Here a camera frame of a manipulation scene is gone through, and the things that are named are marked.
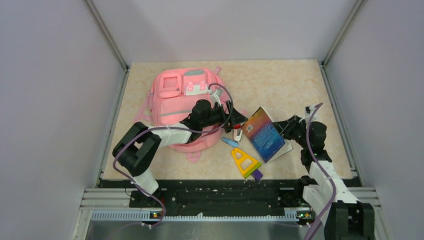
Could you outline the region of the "colourful thin book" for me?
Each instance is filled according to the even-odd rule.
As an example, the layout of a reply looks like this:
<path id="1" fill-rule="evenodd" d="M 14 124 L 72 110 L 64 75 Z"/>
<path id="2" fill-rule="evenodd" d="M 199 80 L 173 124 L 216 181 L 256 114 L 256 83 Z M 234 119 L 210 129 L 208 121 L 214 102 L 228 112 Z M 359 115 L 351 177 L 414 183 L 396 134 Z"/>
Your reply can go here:
<path id="1" fill-rule="evenodd" d="M 264 163 L 274 161 L 294 149 L 273 125 L 273 119 L 263 107 L 259 107 L 241 128 Z"/>

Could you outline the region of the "pink student backpack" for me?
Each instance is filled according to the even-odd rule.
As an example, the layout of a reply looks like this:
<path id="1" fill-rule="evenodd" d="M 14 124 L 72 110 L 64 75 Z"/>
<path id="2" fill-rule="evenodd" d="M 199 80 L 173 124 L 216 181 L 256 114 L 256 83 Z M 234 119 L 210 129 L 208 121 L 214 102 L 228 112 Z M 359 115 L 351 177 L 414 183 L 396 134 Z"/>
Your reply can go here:
<path id="1" fill-rule="evenodd" d="M 197 101 L 207 100 L 211 103 L 208 90 L 222 88 L 224 84 L 219 76 L 220 71 L 221 68 L 218 66 L 214 70 L 204 67 L 181 68 L 160 73 L 154 79 L 133 121 L 148 121 L 154 126 L 179 123 L 191 113 Z M 220 99 L 222 105 L 226 101 L 232 101 L 224 91 Z M 202 135 L 193 143 L 174 144 L 170 148 L 185 153 L 187 160 L 195 163 L 199 160 L 201 151 L 216 144 L 223 132 L 226 131 L 220 129 L 214 133 Z"/>

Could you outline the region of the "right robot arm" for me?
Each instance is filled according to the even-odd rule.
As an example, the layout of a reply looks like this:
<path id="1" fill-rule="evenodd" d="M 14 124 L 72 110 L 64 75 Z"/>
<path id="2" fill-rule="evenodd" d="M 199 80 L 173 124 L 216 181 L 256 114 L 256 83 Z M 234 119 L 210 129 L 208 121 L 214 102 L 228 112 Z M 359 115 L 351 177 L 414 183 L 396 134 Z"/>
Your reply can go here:
<path id="1" fill-rule="evenodd" d="M 337 174 L 325 149 L 327 126 L 297 115 L 274 122 L 273 126 L 284 139 L 301 147 L 300 160 L 308 172 L 293 192 L 297 205 L 309 204 L 315 212 L 304 238 L 312 240 L 323 229 L 326 240 L 374 240 L 374 208 L 359 200 Z"/>

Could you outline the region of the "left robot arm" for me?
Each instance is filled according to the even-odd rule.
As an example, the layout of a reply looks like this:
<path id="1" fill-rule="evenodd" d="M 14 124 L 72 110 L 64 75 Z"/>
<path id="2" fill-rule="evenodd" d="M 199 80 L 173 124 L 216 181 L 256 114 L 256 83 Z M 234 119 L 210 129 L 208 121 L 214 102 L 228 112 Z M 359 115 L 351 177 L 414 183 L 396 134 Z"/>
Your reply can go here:
<path id="1" fill-rule="evenodd" d="M 202 135 L 213 134 L 220 129 L 230 132 L 248 118 L 234 109 L 228 100 L 225 106 L 211 105 L 208 100 L 196 102 L 191 113 L 182 121 L 172 125 L 148 127 L 142 122 L 134 123 L 112 150 L 112 156 L 127 170 L 125 176 L 138 188 L 141 200 L 149 207 L 160 202 L 158 182 L 154 179 L 150 165 L 159 148 L 170 145 L 187 145 Z"/>

